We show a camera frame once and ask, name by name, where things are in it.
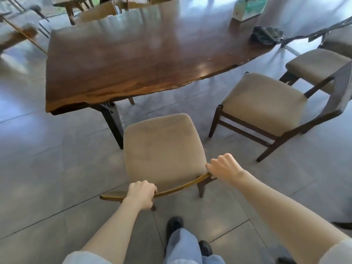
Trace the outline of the person's black shoe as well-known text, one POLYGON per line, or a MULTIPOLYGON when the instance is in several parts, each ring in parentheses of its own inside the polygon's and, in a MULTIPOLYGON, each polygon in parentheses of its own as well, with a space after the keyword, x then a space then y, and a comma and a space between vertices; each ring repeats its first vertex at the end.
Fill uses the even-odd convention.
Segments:
POLYGON ((183 226, 184 222, 181 216, 173 216, 168 220, 166 224, 166 245, 168 245, 171 235, 183 226))
POLYGON ((213 255, 213 250, 207 241, 200 240, 199 247, 200 247, 200 251, 201 251, 201 256, 209 257, 209 256, 213 255))

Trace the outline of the person's white left sleeve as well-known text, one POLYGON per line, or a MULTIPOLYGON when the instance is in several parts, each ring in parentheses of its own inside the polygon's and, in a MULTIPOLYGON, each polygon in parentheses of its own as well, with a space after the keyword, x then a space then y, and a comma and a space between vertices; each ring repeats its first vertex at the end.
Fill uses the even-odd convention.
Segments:
POLYGON ((66 256, 62 264, 112 264, 103 257, 88 251, 75 251, 66 256))

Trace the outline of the person's left forearm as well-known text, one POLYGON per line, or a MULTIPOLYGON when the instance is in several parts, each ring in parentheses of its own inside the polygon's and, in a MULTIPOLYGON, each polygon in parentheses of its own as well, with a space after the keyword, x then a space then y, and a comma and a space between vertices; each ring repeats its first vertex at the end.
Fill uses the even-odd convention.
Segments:
POLYGON ((152 204, 152 199, 126 198, 81 251, 94 253, 112 264, 124 264, 136 218, 152 204))

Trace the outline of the person's right forearm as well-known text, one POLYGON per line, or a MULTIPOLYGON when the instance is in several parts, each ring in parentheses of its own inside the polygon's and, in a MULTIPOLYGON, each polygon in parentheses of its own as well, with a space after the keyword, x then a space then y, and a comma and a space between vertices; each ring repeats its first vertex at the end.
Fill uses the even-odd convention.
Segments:
POLYGON ((234 186, 277 234, 297 264, 318 264, 331 247, 351 238, 315 212, 270 188, 248 172, 234 186))

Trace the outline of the person's right hand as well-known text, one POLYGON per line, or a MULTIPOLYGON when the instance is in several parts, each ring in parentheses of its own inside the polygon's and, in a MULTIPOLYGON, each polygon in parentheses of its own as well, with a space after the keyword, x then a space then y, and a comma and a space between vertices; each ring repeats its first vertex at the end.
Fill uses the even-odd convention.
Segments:
POLYGON ((234 157, 226 153, 224 156, 224 178, 222 181, 228 182, 231 185, 235 183, 243 176, 246 171, 238 164, 234 157))

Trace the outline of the dark grey crumpled cloth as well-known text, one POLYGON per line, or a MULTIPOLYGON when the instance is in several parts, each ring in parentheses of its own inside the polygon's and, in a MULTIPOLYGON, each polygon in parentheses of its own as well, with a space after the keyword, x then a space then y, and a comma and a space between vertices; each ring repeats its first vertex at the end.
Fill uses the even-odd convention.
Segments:
POLYGON ((255 26, 250 35, 250 40, 263 45, 280 44, 284 40, 283 31, 278 27, 255 26))

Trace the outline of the person's left hand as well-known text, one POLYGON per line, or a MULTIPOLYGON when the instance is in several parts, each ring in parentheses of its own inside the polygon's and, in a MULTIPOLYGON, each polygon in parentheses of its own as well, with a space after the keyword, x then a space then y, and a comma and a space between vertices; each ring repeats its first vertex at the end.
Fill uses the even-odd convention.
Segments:
POLYGON ((143 209, 143 181, 131 183, 128 187, 127 195, 123 200, 128 204, 136 206, 139 210, 143 209))

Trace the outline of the green and white tissue box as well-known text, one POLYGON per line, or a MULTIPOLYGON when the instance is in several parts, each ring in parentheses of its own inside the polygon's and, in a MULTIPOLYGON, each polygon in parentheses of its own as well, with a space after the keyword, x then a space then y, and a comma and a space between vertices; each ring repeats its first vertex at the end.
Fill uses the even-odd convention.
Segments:
POLYGON ((237 0, 234 4, 232 18, 243 22, 263 13, 268 0, 237 0))

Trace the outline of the person's light blue trouser leg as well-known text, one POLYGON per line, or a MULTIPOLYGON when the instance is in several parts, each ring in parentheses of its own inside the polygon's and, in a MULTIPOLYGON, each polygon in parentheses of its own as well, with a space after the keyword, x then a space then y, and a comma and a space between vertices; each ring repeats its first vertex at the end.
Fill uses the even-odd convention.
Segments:
POLYGON ((185 228, 170 236, 163 264, 225 264, 222 257, 212 254, 202 256, 198 240, 185 228))

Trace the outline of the person's white sleeve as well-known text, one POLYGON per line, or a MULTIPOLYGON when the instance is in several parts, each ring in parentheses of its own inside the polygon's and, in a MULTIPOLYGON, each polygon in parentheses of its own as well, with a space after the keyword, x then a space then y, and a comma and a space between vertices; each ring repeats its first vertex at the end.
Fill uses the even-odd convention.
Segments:
POLYGON ((331 247, 318 264, 352 264, 352 238, 342 240, 331 247))
POLYGON ((103 257, 88 251, 75 251, 66 256, 62 264, 112 264, 103 257))

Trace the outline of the beige cushioned wooden chair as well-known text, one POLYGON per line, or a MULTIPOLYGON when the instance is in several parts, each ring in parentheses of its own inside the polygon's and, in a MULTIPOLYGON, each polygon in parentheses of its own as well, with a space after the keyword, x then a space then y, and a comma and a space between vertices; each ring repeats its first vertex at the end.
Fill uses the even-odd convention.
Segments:
POLYGON ((116 16, 118 14, 115 5, 112 1, 99 4, 94 8, 85 10, 77 16, 69 16, 69 19, 72 21, 72 25, 77 25, 81 23, 91 22, 95 20, 100 20, 108 16, 116 16))
POLYGON ((197 185, 200 198, 212 182, 205 151, 191 117, 185 113, 151 118, 128 126, 124 163, 129 183, 147 181, 155 197, 197 185))
POLYGON ((287 71, 279 81, 291 86, 303 79, 315 86, 351 61, 330 50, 314 49, 289 61, 285 65, 287 71))
POLYGON ((352 60, 306 93, 271 77, 246 72, 215 110, 208 137, 218 125, 243 135, 267 149, 261 162, 299 133, 341 115, 352 97, 352 60), (308 99, 333 81, 334 91, 321 113, 299 125, 308 99))

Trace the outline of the dark wooden dining table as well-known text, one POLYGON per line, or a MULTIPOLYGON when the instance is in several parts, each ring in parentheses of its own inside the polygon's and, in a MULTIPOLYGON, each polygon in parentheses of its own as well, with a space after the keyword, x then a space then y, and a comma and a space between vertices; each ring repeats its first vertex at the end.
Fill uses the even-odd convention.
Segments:
POLYGON ((113 102, 180 88, 270 52, 250 40, 255 26, 292 38, 352 17, 352 0, 268 0, 262 14, 239 22, 236 1, 172 0, 53 30, 46 112, 100 111, 123 149, 113 102))

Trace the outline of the person's white right sleeve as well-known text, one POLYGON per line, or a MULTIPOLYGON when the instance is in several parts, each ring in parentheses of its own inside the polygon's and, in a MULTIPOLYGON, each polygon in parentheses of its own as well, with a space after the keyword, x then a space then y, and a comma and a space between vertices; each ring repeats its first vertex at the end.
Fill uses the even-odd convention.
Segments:
POLYGON ((318 264, 352 264, 352 238, 342 240, 331 247, 318 264))

